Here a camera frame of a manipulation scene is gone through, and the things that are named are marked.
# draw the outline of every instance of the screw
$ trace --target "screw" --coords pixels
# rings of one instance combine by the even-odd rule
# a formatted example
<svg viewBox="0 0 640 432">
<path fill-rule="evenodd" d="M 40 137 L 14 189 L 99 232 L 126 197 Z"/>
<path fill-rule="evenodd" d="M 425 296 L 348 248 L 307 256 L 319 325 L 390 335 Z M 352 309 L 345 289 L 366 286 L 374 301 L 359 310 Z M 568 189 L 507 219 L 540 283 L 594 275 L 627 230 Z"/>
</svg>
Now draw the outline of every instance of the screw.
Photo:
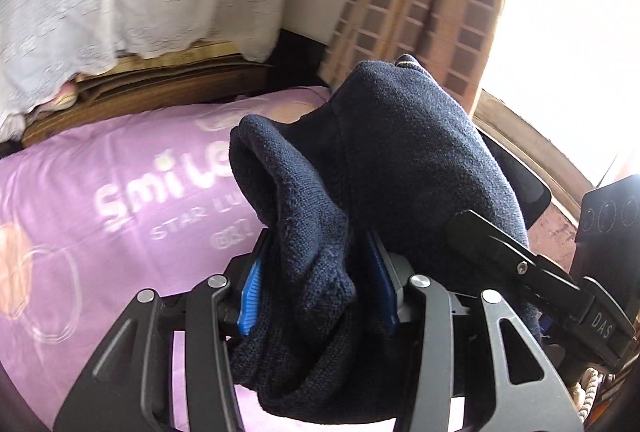
<svg viewBox="0 0 640 432">
<path fill-rule="evenodd" d="M 138 299 L 138 302 L 146 304 L 147 302 L 151 302 L 155 297 L 156 294 L 152 289 L 143 289 L 138 293 L 138 296 L 136 298 Z"/>
<path fill-rule="evenodd" d="M 489 304 L 497 304 L 502 300 L 502 295 L 500 295 L 500 293 L 495 289 L 485 289 L 482 291 L 482 298 L 484 298 L 484 300 Z"/>
<path fill-rule="evenodd" d="M 213 275 L 212 277 L 209 277 L 207 284 L 209 284 L 209 287 L 212 287 L 214 289 L 225 287 L 226 277 L 224 275 Z"/>
<path fill-rule="evenodd" d="M 414 275 L 411 277 L 410 282 L 415 287 L 429 287 L 431 285 L 429 277 L 425 277 L 424 275 Z"/>
</svg>

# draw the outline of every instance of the black bracket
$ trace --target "black bracket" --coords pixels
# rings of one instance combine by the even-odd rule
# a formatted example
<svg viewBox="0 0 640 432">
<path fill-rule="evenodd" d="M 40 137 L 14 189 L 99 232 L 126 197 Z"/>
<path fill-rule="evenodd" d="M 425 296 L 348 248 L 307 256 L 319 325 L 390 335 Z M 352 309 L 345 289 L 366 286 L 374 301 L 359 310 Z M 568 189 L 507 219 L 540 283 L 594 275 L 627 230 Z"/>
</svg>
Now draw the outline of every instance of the black bracket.
<svg viewBox="0 0 640 432">
<path fill-rule="evenodd" d="M 82 370 L 54 432 L 175 432 L 170 370 L 185 303 L 184 294 L 140 291 Z"/>
<path fill-rule="evenodd" d="M 242 431 L 218 308 L 230 284 L 224 275 L 200 282 L 187 298 L 185 373 L 189 427 L 193 432 Z"/>
<path fill-rule="evenodd" d="M 556 323 L 553 338 L 568 356 L 584 363 L 580 375 L 588 364 L 603 372 L 619 372 L 633 355 L 634 328 L 597 281 L 584 277 L 576 284 L 556 263 L 534 255 L 472 211 L 454 216 L 446 232 L 454 250 Z M 566 378 L 565 383 L 575 383 L 572 376 Z"/>
<path fill-rule="evenodd" d="M 420 319 L 422 341 L 419 368 L 409 373 L 404 409 L 396 419 L 394 432 L 422 432 L 449 429 L 454 376 L 454 333 L 449 292 L 424 275 L 409 279 L 408 295 L 423 308 Z"/>
<path fill-rule="evenodd" d="M 466 432 L 582 432 L 569 393 L 524 323 L 494 290 L 479 297 L 470 343 Z"/>
</svg>

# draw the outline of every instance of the navy knit sock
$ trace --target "navy knit sock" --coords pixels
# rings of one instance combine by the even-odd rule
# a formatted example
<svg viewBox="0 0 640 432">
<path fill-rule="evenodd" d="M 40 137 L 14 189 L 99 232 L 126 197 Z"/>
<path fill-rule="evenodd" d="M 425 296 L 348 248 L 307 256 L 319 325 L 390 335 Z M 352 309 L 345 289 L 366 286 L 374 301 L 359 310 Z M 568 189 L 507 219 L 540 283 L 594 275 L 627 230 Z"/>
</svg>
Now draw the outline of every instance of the navy knit sock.
<svg viewBox="0 0 640 432">
<path fill-rule="evenodd" d="M 472 209 L 528 244 L 513 190 L 466 113 L 408 56 L 359 64 L 296 123 L 244 117 L 229 157 L 276 229 L 258 322 L 232 352 L 234 380 L 272 414 L 327 424 L 396 416 L 415 330 L 386 336 L 375 325 L 364 230 L 418 273 L 472 295 L 496 286 L 446 245 L 455 213 Z M 539 336 L 535 310 L 505 295 Z"/>
</svg>

